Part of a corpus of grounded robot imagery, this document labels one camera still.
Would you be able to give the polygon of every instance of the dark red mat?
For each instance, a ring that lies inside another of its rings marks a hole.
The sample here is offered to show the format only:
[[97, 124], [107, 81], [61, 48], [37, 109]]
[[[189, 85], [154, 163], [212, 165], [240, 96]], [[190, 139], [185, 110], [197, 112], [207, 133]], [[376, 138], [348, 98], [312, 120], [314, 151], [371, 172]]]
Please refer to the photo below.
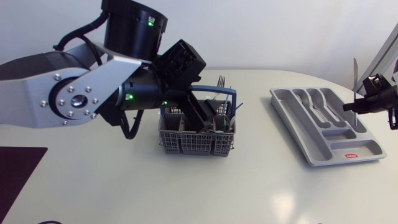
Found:
[[45, 152], [44, 147], [0, 147], [0, 223]]

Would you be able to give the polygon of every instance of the red label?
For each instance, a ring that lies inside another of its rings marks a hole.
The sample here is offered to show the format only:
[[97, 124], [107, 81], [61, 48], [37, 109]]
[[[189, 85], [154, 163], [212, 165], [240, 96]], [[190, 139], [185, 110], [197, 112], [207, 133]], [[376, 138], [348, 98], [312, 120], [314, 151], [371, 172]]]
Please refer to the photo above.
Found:
[[358, 155], [357, 154], [346, 154], [347, 158], [357, 158]]

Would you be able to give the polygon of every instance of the black cable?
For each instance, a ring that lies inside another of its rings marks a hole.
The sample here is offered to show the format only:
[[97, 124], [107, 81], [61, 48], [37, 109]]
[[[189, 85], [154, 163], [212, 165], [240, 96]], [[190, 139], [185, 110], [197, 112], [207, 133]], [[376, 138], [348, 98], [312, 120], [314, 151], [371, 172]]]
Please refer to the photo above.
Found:
[[57, 221], [44, 221], [44, 222], [41, 222], [39, 224], [62, 224], [62, 223], [57, 222]]
[[84, 35], [81, 35], [78, 38], [80, 38], [80, 39], [84, 40], [84, 42], [86, 42], [87, 46], [93, 52], [93, 55], [95, 57], [95, 60], [97, 61], [98, 66], [102, 65], [101, 57], [100, 57], [95, 45]]
[[97, 29], [100, 25], [102, 25], [108, 19], [108, 16], [109, 16], [109, 14], [107, 12], [105, 12], [105, 11], [101, 12], [101, 15], [96, 20], [94, 20], [90, 24], [87, 24], [87, 25], [65, 35], [64, 37], [62, 37], [61, 41], [57, 45], [53, 46], [53, 48], [55, 50], [63, 51], [65, 48], [65, 45], [69, 41], [71, 41], [72, 39], [74, 39], [76, 37], [80, 37], [82, 35], [87, 34], [90, 31]]
[[138, 132], [139, 129], [139, 125], [141, 123], [141, 118], [142, 115], [144, 114], [144, 110], [138, 110], [135, 119], [134, 124], [132, 125], [131, 130], [129, 131], [129, 121], [127, 120], [126, 117], [126, 113], [123, 111], [122, 113], [122, 120], [121, 120], [121, 124], [120, 127], [122, 128], [124, 137], [126, 137], [126, 139], [133, 139], [134, 137], [136, 137], [136, 134]]

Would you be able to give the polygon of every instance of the robotic arm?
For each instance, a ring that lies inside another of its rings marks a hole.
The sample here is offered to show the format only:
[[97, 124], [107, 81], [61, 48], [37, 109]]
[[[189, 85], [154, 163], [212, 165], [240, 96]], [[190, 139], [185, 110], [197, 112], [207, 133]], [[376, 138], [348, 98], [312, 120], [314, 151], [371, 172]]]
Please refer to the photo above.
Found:
[[[354, 91], [364, 95], [353, 103], [343, 105], [345, 111], [352, 110], [358, 114], [377, 113], [387, 110], [392, 130], [398, 129], [398, 87], [391, 85], [382, 75], [398, 57], [398, 24], [387, 38], [364, 75], [362, 85]], [[398, 80], [398, 60], [392, 75], [392, 81]]]
[[[195, 49], [180, 40], [157, 55], [165, 16], [131, 0], [103, 0], [101, 8], [97, 20], [67, 34], [56, 51], [0, 65], [0, 123], [74, 126], [100, 114], [132, 139], [144, 110], [178, 107], [195, 131], [208, 129], [218, 106], [192, 93], [192, 82], [200, 81], [206, 66]], [[84, 36], [107, 20], [104, 45]], [[64, 52], [74, 38], [85, 44]], [[126, 110], [138, 110], [131, 130]]]

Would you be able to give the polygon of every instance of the gray plastic basket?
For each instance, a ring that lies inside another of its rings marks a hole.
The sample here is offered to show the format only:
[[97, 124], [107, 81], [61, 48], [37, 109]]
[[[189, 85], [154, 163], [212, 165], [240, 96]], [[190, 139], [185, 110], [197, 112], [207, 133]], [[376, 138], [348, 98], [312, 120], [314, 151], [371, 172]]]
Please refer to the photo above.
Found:
[[[224, 128], [224, 116], [216, 116], [214, 118], [215, 131]], [[215, 156], [228, 156], [229, 150], [233, 149], [235, 134], [235, 123], [232, 125], [230, 133], [215, 133], [214, 141], [214, 155]]]
[[[223, 105], [217, 112], [219, 115], [213, 119], [213, 125], [210, 130], [202, 133], [196, 133], [190, 129], [188, 119], [177, 108], [165, 110], [165, 114], [160, 116], [159, 134], [160, 144], [164, 147], [167, 154], [183, 153], [186, 155], [207, 156], [228, 156], [229, 150], [233, 149], [233, 139], [235, 134], [235, 123], [230, 132], [225, 131], [229, 126], [229, 117], [220, 115]], [[227, 110], [230, 112], [231, 104], [228, 102]]]
[[178, 131], [180, 130], [182, 114], [163, 114], [159, 120], [160, 145], [164, 147], [167, 154], [180, 153], [180, 141]]

